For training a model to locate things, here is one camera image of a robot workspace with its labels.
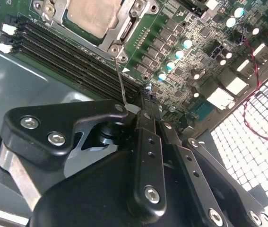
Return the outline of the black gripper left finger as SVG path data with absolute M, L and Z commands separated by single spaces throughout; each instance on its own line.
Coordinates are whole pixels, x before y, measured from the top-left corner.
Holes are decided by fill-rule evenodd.
M 156 131 L 145 97 L 134 105 L 137 113 L 112 99 L 9 110 L 0 132 L 0 169 L 9 177 L 4 184 L 21 193 L 33 212 L 47 191 L 69 178 L 64 167 L 75 149 L 116 143 L 116 153 L 134 147 L 138 128 Z

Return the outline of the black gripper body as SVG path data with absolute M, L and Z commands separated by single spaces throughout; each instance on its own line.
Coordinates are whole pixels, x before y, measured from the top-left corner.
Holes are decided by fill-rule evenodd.
M 191 227 L 183 180 L 163 156 L 156 131 L 135 131 L 134 147 L 113 153 L 53 186 L 32 227 Z

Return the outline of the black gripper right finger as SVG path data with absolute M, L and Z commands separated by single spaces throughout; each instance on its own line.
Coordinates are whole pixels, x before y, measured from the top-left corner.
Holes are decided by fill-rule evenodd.
M 163 139 L 163 156 L 171 161 L 183 180 L 192 227 L 268 227 L 263 206 L 240 185 L 227 170 L 195 139 L 182 145 L 172 125 L 161 118 L 155 95 L 145 91 L 145 108 L 155 117 Z

